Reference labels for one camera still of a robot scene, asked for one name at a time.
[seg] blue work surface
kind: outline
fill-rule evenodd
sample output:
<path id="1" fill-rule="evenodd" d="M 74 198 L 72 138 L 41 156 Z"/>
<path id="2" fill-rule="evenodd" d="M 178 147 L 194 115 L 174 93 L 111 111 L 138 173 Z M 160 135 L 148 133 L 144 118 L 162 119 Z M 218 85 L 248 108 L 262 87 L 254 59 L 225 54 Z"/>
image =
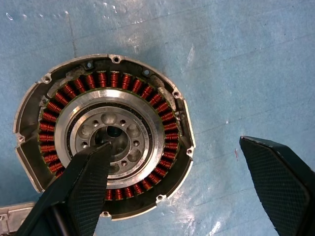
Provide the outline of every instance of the blue work surface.
<path id="1" fill-rule="evenodd" d="M 194 164 L 179 191 L 101 235 L 277 235 L 239 137 L 291 147 L 315 169 L 314 0 L 2 1 L 0 205 L 35 201 L 15 155 L 13 120 L 51 67 L 87 54 L 143 61 L 187 99 Z"/>

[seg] bolt hole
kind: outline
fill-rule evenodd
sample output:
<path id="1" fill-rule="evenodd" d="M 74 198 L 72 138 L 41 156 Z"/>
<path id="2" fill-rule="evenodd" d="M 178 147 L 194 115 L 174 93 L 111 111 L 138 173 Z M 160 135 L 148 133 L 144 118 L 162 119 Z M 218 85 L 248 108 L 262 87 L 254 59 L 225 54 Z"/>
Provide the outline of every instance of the bolt hole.
<path id="1" fill-rule="evenodd" d="M 138 140 L 133 141 L 133 145 L 135 145 L 136 147 L 140 145 L 140 142 Z"/>
<path id="2" fill-rule="evenodd" d="M 94 121 L 93 121 L 93 126 L 94 126 L 94 127 L 98 127 L 98 126 L 99 126 L 99 122 L 98 122 L 97 120 L 94 120 Z"/>
<path id="3" fill-rule="evenodd" d="M 124 125 L 126 124 L 126 121 L 125 121 L 124 119 L 122 119 L 122 120 L 119 122 L 119 124 L 120 124 L 121 126 L 124 126 Z"/>
<path id="4" fill-rule="evenodd" d="M 122 161 L 121 164 L 122 164 L 122 166 L 126 166 L 128 164 L 128 162 Z"/>
<path id="5" fill-rule="evenodd" d="M 81 143 L 81 146 L 82 146 L 83 148 L 86 148 L 86 147 L 88 146 L 88 143 L 87 143 L 87 142 L 82 142 L 82 143 Z"/>

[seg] red copper wire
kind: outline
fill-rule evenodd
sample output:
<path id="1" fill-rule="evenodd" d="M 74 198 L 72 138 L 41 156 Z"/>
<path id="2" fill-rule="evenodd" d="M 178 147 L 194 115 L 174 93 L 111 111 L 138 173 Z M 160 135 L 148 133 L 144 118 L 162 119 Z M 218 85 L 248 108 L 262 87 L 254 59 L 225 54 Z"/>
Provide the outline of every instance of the red copper wire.
<path id="1" fill-rule="evenodd" d="M 57 161 L 59 158 L 57 154 L 48 154 L 47 156 L 44 156 L 45 163 L 50 163 L 53 161 Z"/>
<path id="2" fill-rule="evenodd" d="M 168 109 L 169 109 L 169 106 L 168 106 L 167 102 L 163 102 L 161 105 L 159 105 L 157 107 L 157 112 L 158 113 L 165 112 Z"/>
<path id="3" fill-rule="evenodd" d="M 145 179 L 141 181 L 143 187 L 146 189 L 146 190 L 149 190 L 150 188 L 152 188 L 152 185 L 146 181 Z"/>
<path id="4" fill-rule="evenodd" d="M 87 85 L 89 86 L 89 89 L 94 89 L 95 88 L 95 81 L 94 81 L 93 75 L 87 75 L 85 77 L 85 81 L 87 82 Z"/>
<path id="5" fill-rule="evenodd" d="M 167 169 L 170 169 L 173 165 L 170 161 L 160 160 L 159 164 Z"/>
<path id="6" fill-rule="evenodd" d="M 130 187 L 124 188 L 125 196 L 126 198 L 132 198 L 133 197 L 133 192 L 131 191 Z"/>
<path id="7" fill-rule="evenodd" d="M 80 93 L 83 93 L 86 91 L 80 78 L 74 81 L 74 85 Z"/>
<path id="8" fill-rule="evenodd" d="M 160 177 L 156 176 L 155 174 L 149 174 L 148 175 L 149 180 L 151 180 L 152 183 L 157 184 L 161 181 Z"/>
<path id="9" fill-rule="evenodd" d="M 39 129 L 42 131 L 53 132 L 55 129 L 55 126 L 41 122 L 41 123 L 39 123 Z"/>
<path id="10" fill-rule="evenodd" d="M 141 82 L 140 80 L 138 80 L 138 79 L 135 79 L 135 80 L 134 80 L 134 84 L 133 84 L 132 91 L 133 91 L 134 93 L 138 93 L 139 90 L 140 90 L 140 88 L 141 88 L 141 86 L 142 86 L 142 82 Z"/>
<path id="11" fill-rule="evenodd" d="M 113 190 L 112 189 L 106 190 L 105 200 L 107 200 L 107 201 L 113 200 Z"/>
<path id="12" fill-rule="evenodd" d="M 53 103 L 53 102 L 49 102 L 48 104 L 47 104 L 47 108 L 49 109 L 49 110 L 51 110 L 52 112 L 56 112 L 56 113 L 60 113 L 61 112 L 61 108 L 59 107 L 59 106 L 57 106 L 55 103 Z"/>
<path id="13" fill-rule="evenodd" d="M 169 131 L 169 130 L 173 130 L 173 129 L 177 129 L 176 122 L 164 125 L 165 131 Z"/>
<path id="14" fill-rule="evenodd" d="M 139 186 L 138 183 L 134 184 L 133 185 L 133 189 L 134 189 L 134 192 L 137 194 L 137 195 L 140 195 L 143 193 L 141 187 Z"/>
<path id="15" fill-rule="evenodd" d="M 115 199 L 116 200 L 123 199 L 123 192 L 121 189 L 115 189 Z"/>
<path id="16" fill-rule="evenodd" d="M 162 121 L 169 121 L 172 120 L 173 118 L 174 116 L 172 112 L 166 113 L 165 115 L 161 116 Z"/>
<path id="17" fill-rule="evenodd" d="M 122 88 L 128 90 L 130 81 L 131 81 L 131 75 L 129 75 L 129 74 L 124 74 L 124 75 L 123 75 Z"/>
<path id="18" fill-rule="evenodd" d="M 153 91 L 153 88 L 152 88 L 150 85 L 146 86 L 146 87 L 144 88 L 143 92 L 142 92 L 141 97 L 142 97 L 143 99 L 147 99 L 147 97 L 150 96 L 150 94 L 152 93 L 152 91 Z"/>
<path id="19" fill-rule="evenodd" d="M 56 116 L 49 114 L 47 112 L 43 112 L 42 118 L 43 118 L 43 120 L 50 121 L 50 122 L 56 122 L 56 120 L 57 120 Z"/>
<path id="20" fill-rule="evenodd" d="M 54 135 L 53 134 L 39 134 L 38 139 L 41 142 L 53 142 L 54 141 Z"/>
<path id="21" fill-rule="evenodd" d="M 165 157 L 167 159 L 175 160 L 176 153 L 171 152 L 171 151 L 165 151 L 163 154 L 163 157 Z"/>
<path id="22" fill-rule="evenodd" d="M 154 106 L 155 104 L 157 104 L 158 102 L 160 102 L 162 100 L 162 97 L 159 94 L 156 94 L 153 96 L 153 98 L 151 98 L 150 100 L 150 104 L 152 106 Z"/>
<path id="23" fill-rule="evenodd" d="M 70 85 L 65 85 L 63 88 L 65 94 L 67 94 L 71 99 L 76 97 L 75 91 L 71 88 Z"/>
<path id="24" fill-rule="evenodd" d="M 55 150 L 55 145 L 53 145 L 53 144 L 41 145 L 41 146 L 40 146 L 40 151 L 41 151 L 41 152 L 52 152 L 52 151 L 56 151 L 56 150 Z"/>
<path id="25" fill-rule="evenodd" d="M 166 174 L 167 174 L 167 171 L 166 171 L 166 170 L 163 170 L 163 169 L 160 168 L 160 167 L 156 167 L 156 168 L 154 169 L 154 172 L 157 173 L 159 176 L 162 176 L 162 177 L 166 176 Z"/>
<path id="26" fill-rule="evenodd" d="M 62 176 L 63 172 L 64 172 L 64 168 L 58 170 L 57 173 L 55 174 L 56 178 L 59 178 L 60 176 Z"/>
<path id="27" fill-rule="evenodd" d="M 165 135 L 166 140 L 177 140 L 178 139 L 178 133 L 170 133 Z"/>
<path id="28" fill-rule="evenodd" d="M 60 92 L 56 92 L 55 94 L 55 100 L 57 102 L 60 102 L 61 104 L 63 104 L 64 106 L 68 104 L 68 100 L 60 93 Z"/>
<path id="29" fill-rule="evenodd" d="M 170 150 L 176 150 L 178 147 L 178 143 L 166 143 L 165 148 Z"/>
<path id="30" fill-rule="evenodd" d="M 106 87 L 106 74 L 105 71 L 99 71 L 98 73 L 98 83 L 101 88 Z"/>
<path id="31" fill-rule="evenodd" d="M 51 172 L 56 172 L 57 170 L 62 169 L 63 166 L 60 161 L 55 161 L 53 163 L 50 163 L 48 168 L 50 169 Z"/>
<path id="32" fill-rule="evenodd" d="M 110 86 L 113 88 L 117 88 L 118 86 L 118 76 L 119 72 L 118 71 L 111 71 L 110 72 Z"/>

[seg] mounting hole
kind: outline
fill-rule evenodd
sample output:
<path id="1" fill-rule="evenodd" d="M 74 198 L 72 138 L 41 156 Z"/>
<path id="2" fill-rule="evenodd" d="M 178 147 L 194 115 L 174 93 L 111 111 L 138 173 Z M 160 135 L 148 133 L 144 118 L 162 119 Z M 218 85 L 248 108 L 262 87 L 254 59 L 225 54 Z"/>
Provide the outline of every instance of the mounting hole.
<path id="1" fill-rule="evenodd" d="M 83 148 L 86 148 L 86 147 L 88 146 L 88 143 L 87 143 L 87 142 L 82 142 L 82 143 L 81 143 L 81 146 L 82 146 Z"/>
<path id="2" fill-rule="evenodd" d="M 124 119 L 122 119 L 122 120 L 119 122 L 119 124 L 120 124 L 121 126 L 124 126 L 124 125 L 126 124 L 126 121 L 125 121 Z"/>
<path id="3" fill-rule="evenodd" d="M 174 97 L 179 98 L 179 92 L 174 92 Z"/>
<path id="4" fill-rule="evenodd" d="M 127 161 L 122 161 L 122 162 L 121 162 L 121 165 L 122 165 L 122 166 L 126 166 L 127 164 L 128 164 Z"/>
<path id="5" fill-rule="evenodd" d="M 136 147 L 140 145 L 140 142 L 138 140 L 133 141 L 133 145 L 135 145 Z"/>
<path id="6" fill-rule="evenodd" d="M 93 121 L 93 126 L 94 126 L 94 127 L 98 127 L 98 126 L 99 126 L 99 122 L 98 122 L 97 120 L 94 120 L 94 121 Z"/>

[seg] copper winding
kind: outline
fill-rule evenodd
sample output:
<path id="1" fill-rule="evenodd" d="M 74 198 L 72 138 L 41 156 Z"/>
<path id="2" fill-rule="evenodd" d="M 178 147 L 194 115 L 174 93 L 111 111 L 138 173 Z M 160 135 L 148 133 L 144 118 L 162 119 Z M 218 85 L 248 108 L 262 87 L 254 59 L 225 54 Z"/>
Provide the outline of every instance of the copper winding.
<path id="1" fill-rule="evenodd" d="M 65 85 L 63 88 L 64 93 L 69 96 L 71 99 L 75 98 L 77 95 L 75 94 L 75 91 L 73 88 L 71 88 L 70 85 Z"/>
<path id="2" fill-rule="evenodd" d="M 107 201 L 113 200 L 113 190 L 112 189 L 106 190 L 105 200 L 107 200 Z"/>
<path id="3" fill-rule="evenodd" d="M 138 79 L 135 79 L 133 87 L 132 87 L 132 91 L 134 93 L 138 93 L 140 88 L 141 88 L 141 86 L 142 86 L 142 82 L 140 80 L 138 80 Z"/>
<path id="4" fill-rule="evenodd" d="M 118 77 L 119 72 L 118 71 L 111 71 L 110 72 L 110 86 L 113 88 L 117 88 L 118 86 Z"/>
<path id="5" fill-rule="evenodd" d="M 61 112 L 61 108 L 57 105 L 57 104 L 55 104 L 55 103 L 53 103 L 53 102 L 49 102 L 48 104 L 47 104 L 47 108 L 49 109 L 49 110 L 51 110 L 52 112 L 56 112 L 56 113 L 60 113 Z"/>
<path id="6" fill-rule="evenodd" d="M 99 71 L 98 73 L 98 84 L 101 88 L 106 87 L 106 74 L 105 71 Z"/>
<path id="7" fill-rule="evenodd" d="M 53 132 L 55 129 L 55 126 L 41 122 L 39 123 L 39 129 L 42 131 Z"/>
<path id="8" fill-rule="evenodd" d="M 53 142 L 54 141 L 54 135 L 53 134 L 39 134 L 38 139 L 41 142 Z"/>
<path id="9" fill-rule="evenodd" d="M 53 161 L 57 161 L 59 158 L 57 154 L 48 154 L 47 156 L 44 156 L 45 163 L 50 163 Z"/>
<path id="10" fill-rule="evenodd" d="M 82 81 L 81 81 L 80 78 L 78 78 L 78 79 L 76 79 L 76 80 L 74 81 L 74 85 L 75 85 L 76 89 L 77 89 L 80 93 L 83 93 L 83 92 L 86 91 L 85 88 L 84 88 L 84 85 L 83 85 L 83 83 L 82 83 Z"/>
<path id="11" fill-rule="evenodd" d="M 56 92 L 55 94 L 55 100 L 57 102 L 60 102 L 61 104 L 63 104 L 64 106 L 68 104 L 68 100 L 60 93 L 60 92 Z"/>
<path id="12" fill-rule="evenodd" d="M 121 189 L 115 189 L 115 200 L 123 199 L 123 192 Z"/>
<path id="13" fill-rule="evenodd" d="M 55 161 L 49 164 L 48 168 L 50 169 L 51 172 L 56 172 L 57 170 L 60 170 L 63 168 L 62 164 L 60 161 Z"/>
<path id="14" fill-rule="evenodd" d="M 130 187 L 124 188 L 125 196 L 126 198 L 132 198 L 133 197 L 133 192 L 131 191 Z"/>
<path id="15" fill-rule="evenodd" d="M 40 145 L 40 151 L 41 151 L 41 152 L 52 152 L 52 151 L 56 151 L 56 150 L 55 150 L 55 145 L 53 145 L 53 144 Z"/>
<path id="16" fill-rule="evenodd" d="M 85 82 L 89 86 L 89 89 L 94 89 L 95 88 L 95 81 L 94 81 L 93 75 L 87 75 L 85 77 Z"/>

